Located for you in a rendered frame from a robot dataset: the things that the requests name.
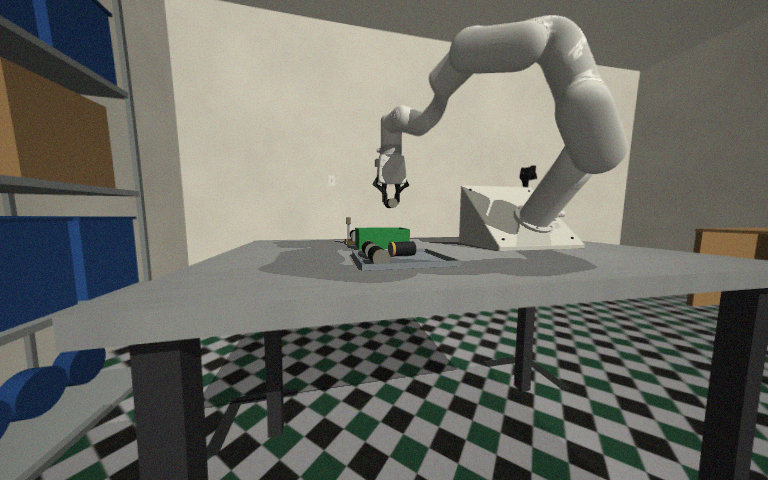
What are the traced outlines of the green open box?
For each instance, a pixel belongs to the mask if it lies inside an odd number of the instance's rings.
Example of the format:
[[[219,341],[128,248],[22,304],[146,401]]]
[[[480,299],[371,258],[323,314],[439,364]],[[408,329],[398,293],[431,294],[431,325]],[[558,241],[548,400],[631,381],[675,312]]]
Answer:
[[[355,247],[362,250],[365,241],[372,241],[382,249],[388,249],[390,242],[410,241],[410,229],[401,227],[355,228]]]

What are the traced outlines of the tan flat circuit board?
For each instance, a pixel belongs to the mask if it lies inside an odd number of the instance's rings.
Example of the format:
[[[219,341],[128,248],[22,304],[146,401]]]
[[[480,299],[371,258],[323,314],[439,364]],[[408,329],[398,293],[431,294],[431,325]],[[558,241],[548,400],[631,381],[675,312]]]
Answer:
[[[351,224],[351,217],[346,217],[346,224],[347,224],[347,239],[344,239],[344,242],[346,245],[355,245],[355,232],[352,232],[352,238],[350,239],[350,224]]]

